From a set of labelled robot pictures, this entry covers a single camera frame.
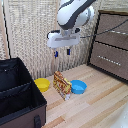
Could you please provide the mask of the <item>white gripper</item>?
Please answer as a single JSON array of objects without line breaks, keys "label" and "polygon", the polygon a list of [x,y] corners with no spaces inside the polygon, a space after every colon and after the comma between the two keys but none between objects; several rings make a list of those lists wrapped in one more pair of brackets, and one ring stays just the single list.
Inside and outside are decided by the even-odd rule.
[{"label": "white gripper", "polygon": [[[53,30],[47,34],[47,46],[56,49],[64,46],[77,45],[80,42],[80,29],[75,28],[73,31]],[[71,49],[67,49],[67,55],[71,54]],[[54,57],[58,57],[58,51],[54,51]]]}]

